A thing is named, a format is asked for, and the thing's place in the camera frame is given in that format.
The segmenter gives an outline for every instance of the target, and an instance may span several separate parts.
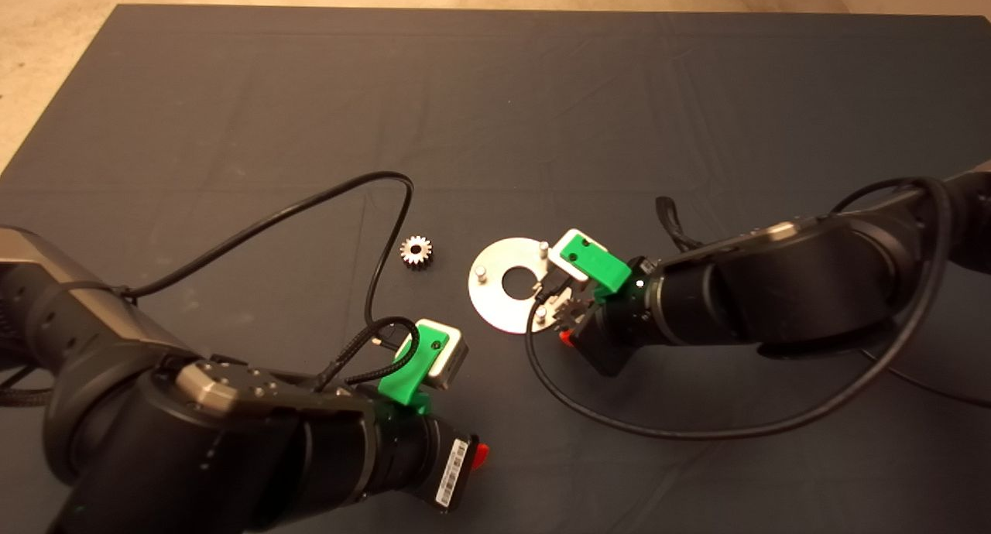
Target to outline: sticker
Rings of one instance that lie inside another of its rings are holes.
[[[444,475],[441,477],[440,487],[437,488],[437,502],[442,506],[451,504],[451,496],[454,495],[454,487],[458,484],[458,477],[461,475],[461,464],[465,461],[468,452],[468,442],[460,439],[454,440],[451,446],[451,453],[447,457],[447,466],[444,467]]]

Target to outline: metal gear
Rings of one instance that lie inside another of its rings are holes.
[[[575,329],[578,323],[585,318],[585,313],[591,306],[591,300],[576,300],[567,298],[558,310],[554,312],[554,319],[560,329]]]
[[[410,269],[423,269],[433,260],[433,245],[421,235],[411,235],[399,246],[399,255]]]

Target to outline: black cable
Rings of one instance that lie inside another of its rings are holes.
[[[864,189],[862,188],[861,190],[857,190],[856,192],[853,192],[852,194],[843,198],[842,201],[837,203],[835,207],[832,208],[832,213],[842,212],[853,202],[856,202],[861,197],[869,193],[872,193],[874,191],[874,190],[866,190],[866,191],[863,190]],[[861,350],[860,354],[863,354],[864,357],[867,358],[867,360],[877,361],[877,357],[875,357],[874,354],[870,354],[869,351]],[[923,382],[923,380],[919,378],[915,378],[913,375],[908,375],[906,372],[900,371],[900,369],[895,368],[894,366],[888,366],[888,372],[891,373],[891,375],[896,376],[896,378],[902,379],[903,382],[909,383],[909,385],[913,385],[919,387],[919,389],[923,389],[925,392],[930,392],[932,394],[945,397],[950,400],[955,400],[957,402],[962,402],[964,404],[971,404],[973,406],[977,406],[980,408],[991,408],[991,400],[988,400],[986,398],[970,396],[967,394],[951,392],[951,390],[942,389],[941,387],[931,385],[931,383]]]
[[[863,391],[863,389],[870,385],[874,379],[877,379],[878,375],[881,375],[885,368],[898,354],[907,346],[919,326],[923,323],[924,318],[928,315],[928,311],[932,308],[932,302],[935,301],[939,290],[939,284],[941,284],[942,276],[946,269],[946,262],[949,258],[949,249],[952,246],[952,207],[951,200],[949,200],[948,192],[946,192],[945,185],[941,181],[932,178],[910,178],[904,180],[886,180],[884,182],[878,182],[867,188],[861,188],[858,193],[864,195],[872,191],[877,191],[880,189],[891,188],[899,186],[902,184],[913,184],[917,187],[923,188],[928,192],[934,203],[935,217],[937,217],[937,223],[935,223],[934,228],[934,247],[932,248],[932,253],[928,265],[926,265],[921,273],[919,279],[919,285],[917,285],[916,291],[912,295],[912,300],[909,302],[909,309],[907,309],[907,316],[905,321],[902,323],[901,328],[898,330],[894,340],[891,341],[887,350],[884,351],[874,361],[873,365],[865,369],[860,376],[853,379],[847,386],[840,389],[838,392],[828,397],[826,400],[822,401],[817,406],[811,407],[809,410],[803,411],[798,414],[793,414],[787,418],[776,420],[773,422],[764,422],[761,424],[755,424],[753,426],[740,427],[740,428],[729,428],[721,430],[701,430],[701,431],[679,431],[679,430],[662,430],[647,426],[642,426],[640,424],[633,424],[630,422],[617,420],[605,414],[601,414],[592,408],[588,408],[584,404],[581,404],[577,400],[574,400],[566,393],[556,386],[544,371],[543,366],[540,361],[537,360],[536,350],[533,346],[533,319],[536,315],[537,308],[539,307],[539,302],[535,302],[533,307],[530,308],[530,315],[526,319],[526,329],[523,333],[523,343],[526,347],[526,356],[530,360],[530,366],[533,368],[534,373],[536,373],[537,378],[540,380],[545,389],[552,394],[555,398],[561,401],[565,406],[570,408],[584,417],[590,418],[599,424],[608,426],[619,431],[627,432],[634,435],[640,436],[650,436],[650,438],[655,439],[667,439],[667,440],[691,440],[691,441],[715,441],[715,440],[726,440],[726,439],[744,439],[753,438],[753,436],[767,436],[778,434],[782,432],[787,432],[799,427],[802,427],[811,422],[817,421],[818,419],[828,416],[833,411],[842,407],[847,402],[856,397],[857,394]]]
[[[348,385],[354,385],[354,383],[370,382],[372,379],[385,378],[389,373],[397,371],[397,369],[402,368],[404,365],[408,364],[412,360],[413,355],[417,353],[417,348],[420,344],[420,333],[417,330],[417,324],[408,320],[407,318],[400,316],[386,317],[378,319],[369,323],[362,329],[360,333],[356,334],[354,339],[351,339],[350,343],[344,346],[344,350],[337,355],[336,358],[324,369],[324,371],[317,373],[314,378],[313,392],[322,392],[324,387],[337,376],[337,374],[343,369],[343,367],[351,361],[351,358],[355,357],[358,353],[385,326],[389,325],[399,325],[403,329],[410,332],[410,349],[403,354],[399,360],[394,361],[392,364],[387,365],[385,368],[376,369],[376,371],[369,371],[366,373],[360,373],[360,375],[355,375],[353,378],[345,379]]]
[[[406,188],[406,195],[403,196],[403,206],[400,207],[399,209],[399,214],[397,214],[396,216],[396,223],[393,224],[393,229],[389,232],[389,238],[387,238],[386,240],[386,246],[385,248],[382,249],[382,254],[379,256],[379,260],[375,263],[375,269],[372,270],[372,279],[369,280],[368,290],[365,291],[364,317],[365,317],[365,325],[367,325],[367,327],[365,327],[365,329],[362,330],[360,334],[358,334],[359,337],[364,336],[364,334],[368,334],[369,328],[371,328],[373,323],[378,323],[372,319],[372,306],[375,305],[375,290],[379,286],[379,277],[382,276],[382,270],[386,267],[386,260],[389,259],[389,253],[393,251],[393,246],[396,244],[396,238],[399,237],[399,231],[401,230],[401,228],[403,228],[403,222],[406,221],[406,214],[410,212],[410,203],[412,202],[413,199],[413,181],[408,176],[406,176],[406,174],[400,174],[399,172],[392,172],[392,171],[369,172],[368,174],[362,174],[361,176],[351,178],[350,180],[338,184],[332,188],[313,194],[305,199],[302,199],[300,201],[291,204],[290,206],[284,207],[282,210],[276,211],[276,213],[270,214],[268,217],[264,217],[262,220],[256,221],[254,224],[251,224],[251,226],[248,226],[247,228],[243,228],[243,230],[239,231],[237,234],[234,234],[232,235],[232,237],[227,238],[227,240],[220,242],[219,245],[215,245],[212,249],[209,249],[209,251],[202,253],[202,255],[199,255],[194,260],[191,260],[191,262],[185,263],[185,265],[181,266],[179,269],[173,270],[173,272],[166,274],[166,276],[160,277],[155,281],[145,284],[144,286],[139,286],[137,288],[123,287],[119,290],[119,293],[121,297],[128,298],[133,303],[137,303],[138,298],[143,298],[145,296],[155,294],[156,292],[160,292],[166,288],[169,288],[170,286],[173,286],[173,284],[176,284],[178,281],[183,280],[188,276],[191,276],[191,274],[198,272],[198,270],[201,270],[206,265],[210,265],[210,263],[215,262],[215,260],[219,259],[223,255],[226,255],[227,252],[232,251],[232,249],[237,248],[237,246],[244,244],[245,241],[251,240],[251,238],[254,238],[256,235],[261,234],[265,230],[268,230],[268,228],[276,226],[276,224],[278,223],[282,223],[282,221],[288,219],[288,217],[293,217],[295,216],[295,214],[302,213],[307,209],[312,209],[317,205],[320,205],[326,201],[330,201],[336,198],[337,196],[350,192],[355,188],[368,184],[369,182],[375,182],[378,180],[392,180],[392,181],[400,182]],[[396,323],[396,321],[386,321],[386,320],[379,320],[379,322],[383,322],[383,325],[379,326],[379,329],[381,329],[386,325],[392,325],[392,323]],[[355,353],[357,353],[357,350],[360,350],[361,346],[364,346],[364,344],[367,343],[368,340],[371,340],[372,337],[381,336],[381,334],[379,334],[379,329],[371,330],[368,339],[365,339],[360,344],[358,344],[357,347],[353,348]],[[414,329],[414,333],[413,333],[414,337],[418,337],[418,334],[415,333],[415,329],[416,329],[415,326],[413,326],[412,329]],[[394,346],[394,344],[389,343],[388,341],[382,341],[382,344],[383,346],[392,348],[392,350],[394,351],[397,350],[397,348],[399,348]],[[415,351],[415,345],[413,347],[413,350],[411,350],[410,353],[407,353],[408,357],[411,358],[412,353],[414,351]],[[330,378],[333,378],[333,376],[336,375],[338,371],[340,371],[340,368],[343,368],[343,364],[347,364],[347,361],[350,361],[351,358],[353,357],[354,354],[350,354],[349,357],[347,357],[346,361],[340,362],[339,368],[337,368],[336,371],[333,371],[333,373],[331,373]],[[408,361],[410,361],[410,358],[403,357],[398,361],[394,361],[392,365],[387,366],[387,368],[383,368],[383,369],[390,369],[389,373],[392,371],[396,371],[396,369],[402,368],[403,365],[405,365]],[[333,365],[337,364],[337,362],[338,361],[332,362],[331,366],[329,366],[328,369],[325,369],[324,372],[329,371],[329,369],[332,368]],[[379,369],[378,371],[370,371],[368,373],[362,373],[361,375],[357,375],[354,378],[348,378],[348,382],[367,382],[367,380],[371,380],[371,378],[381,378],[381,376],[387,375],[387,373],[382,372],[383,369]]]
[[[10,378],[0,382],[0,406],[4,407],[29,407],[45,406],[52,399],[52,389],[14,389],[22,379],[27,378],[32,372],[38,369],[35,365],[25,365],[11,375]]]
[[[362,174],[361,176],[351,178],[351,180],[343,182],[342,184],[338,184],[332,188],[297,201],[282,210],[276,211],[276,213],[270,214],[261,221],[256,221],[254,224],[251,224],[250,227],[244,228],[244,230],[239,231],[237,234],[232,235],[232,237],[227,238],[227,240],[220,242],[219,245],[209,249],[208,252],[203,253],[203,255],[199,255],[197,258],[192,260],[192,262],[188,262],[186,265],[174,270],[174,272],[166,274],[166,276],[159,278],[158,280],[137,288],[124,287],[121,290],[121,295],[125,298],[137,300],[138,298],[149,296],[169,288],[178,281],[191,276],[192,273],[198,272],[198,270],[201,270],[206,265],[210,265],[210,263],[215,262],[217,258],[220,258],[220,256],[225,255],[225,253],[232,251],[232,249],[237,248],[237,246],[244,244],[245,241],[251,240],[251,238],[254,238],[259,233],[262,233],[262,231],[268,230],[268,228],[275,226],[275,224],[282,223],[282,221],[288,219],[288,217],[292,217],[295,214],[299,214],[307,209],[316,207],[325,201],[330,201],[336,198],[336,196],[350,192],[358,186],[378,180],[393,180],[396,182],[401,182],[402,185],[406,186],[406,196],[403,198],[403,206],[399,209],[399,216],[396,217],[396,224],[394,224],[393,230],[389,233],[389,240],[386,241],[386,247],[382,250],[382,255],[379,256],[379,261],[375,265],[374,272],[372,272],[372,280],[369,281],[369,289],[365,294],[365,323],[371,323],[372,303],[374,303],[375,299],[375,288],[379,284],[379,276],[382,275],[382,269],[386,266],[386,260],[389,258],[389,253],[393,250],[393,244],[396,243],[396,238],[399,237],[399,230],[403,227],[403,221],[406,220],[406,213],[410,210],[410,202],[413,197],[412,180],[410,180],[406,174],[400,174],[399,172],[369,172],[368,174]]]
[[[864,357],[867,357],[867,360],[870,361],[877,360],[877,357],[875,357],[874,354],[870,354],[869,351],[861,350],[860,354],[863,354]],[[909,382],[911,385],[919,387],[919,389],[923,389],[925,392],[937,394],[939,396],[951,400],[955,400],[957,402],[962,402],[964,404],[971,404],[980,408],[991,408],[991,400],[965,395],[962,393],[948,392],[948,390],[945,389],[939,389],[938,387],[929,385],[927,382],[923,382],[923,380],[913,378],[912,375],[908,375],[906,372],[899,371],[899,369],[895,369],[893,368],[893,366],[888,366],[888,372],[891,373],[891,375],[896,376],[896,378],[902,379],[903,382]]]
[[[698,249],[704,245],[703,242],[684,233],[681,219],[678,217],[678,205],[674,199],[659,196],[654,200],[654,209],[657,212],[658,221],[661,221],[661,227],[668,233],[668,237],[671,238],[679,252],[690,252],[692,249]]]

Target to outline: metal plate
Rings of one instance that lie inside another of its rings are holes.
[[[504,238],[482,249],[468,270],[468,296],[471,297],[471,304],[475,305],[475,311],[496,329],[523,334],[536,293],[530,298],[517,300],[503,289],[502,278],[510,269],[523,267],[529,269],[539,281],[547,274],[548,263],[546,242],[531,238]],[[479,269],[485,270],[484,276],[480,277]],[[534,320],[533,332],[554,325],[557,307],[570,296],[569,288],[561,296],[548,300],[543,305],[545,317],[542,322]]]

